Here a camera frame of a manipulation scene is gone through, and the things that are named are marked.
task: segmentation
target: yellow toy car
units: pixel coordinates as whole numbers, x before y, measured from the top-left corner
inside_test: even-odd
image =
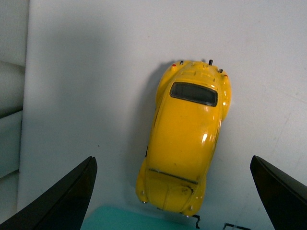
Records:
[[[230,101],[228,75],[212,60],[208,64],[180,61],[166,70],[136,182],[136,194],[143,203],[186,216],[199,211]]]

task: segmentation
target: car body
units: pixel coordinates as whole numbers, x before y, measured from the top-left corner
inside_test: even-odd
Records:
[[[136,182],[142,202],[186,216],[198,212],[230,101],[228,75],[211,60],[179,61],[166,70]]]

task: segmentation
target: car window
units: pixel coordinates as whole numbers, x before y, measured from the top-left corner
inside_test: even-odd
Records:
[[[170,91],[171,97],[196,102],[209,106],[216,106],[217,92],[204,86],[175,82]]]

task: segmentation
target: teal object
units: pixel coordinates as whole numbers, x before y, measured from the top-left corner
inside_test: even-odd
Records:
[[[195,230],[163,219],[144,216],[114,207],[102,206],[85,219],[81,230]]]

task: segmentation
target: toy car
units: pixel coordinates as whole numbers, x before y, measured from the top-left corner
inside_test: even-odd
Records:
[[[231,101],[228,75],[212,62],[176,62],[160,80],[150,140],[136,182],[143,203],[186,216],[201,207]]]

